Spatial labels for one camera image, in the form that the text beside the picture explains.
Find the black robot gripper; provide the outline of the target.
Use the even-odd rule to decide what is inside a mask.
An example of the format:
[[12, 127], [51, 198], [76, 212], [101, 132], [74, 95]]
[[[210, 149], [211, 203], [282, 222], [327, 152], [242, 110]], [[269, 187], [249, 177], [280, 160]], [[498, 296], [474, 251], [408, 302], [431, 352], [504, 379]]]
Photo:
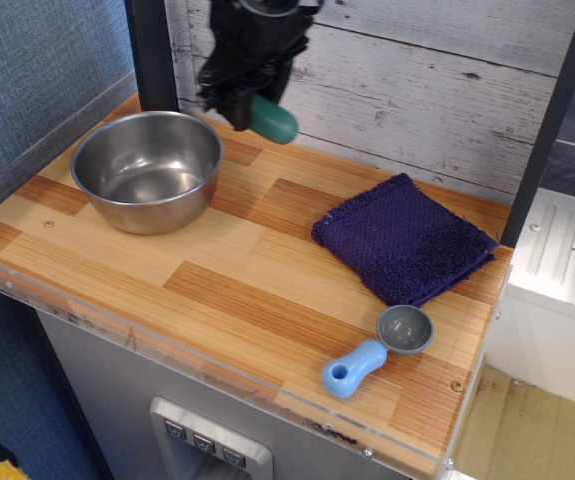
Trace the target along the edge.
[[314, 2], [213, 1], [214, 47], [197, 78], [204, 108], [244, 131], [255, 94], [279, 104], [294, 58], [307, 49], [314, 17]]

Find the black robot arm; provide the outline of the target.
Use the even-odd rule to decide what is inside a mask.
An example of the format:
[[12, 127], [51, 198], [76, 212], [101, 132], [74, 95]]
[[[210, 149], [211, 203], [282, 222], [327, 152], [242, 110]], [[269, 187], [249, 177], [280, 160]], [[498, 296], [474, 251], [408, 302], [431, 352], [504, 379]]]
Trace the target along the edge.
[[279, 102], [322, 5], [213, 1], [209, 26], [215, 44], [198, 74], [204, 108], [216, 110], [236, 131], [251, 130], [281, 145], [292, 142], [298, 122]]

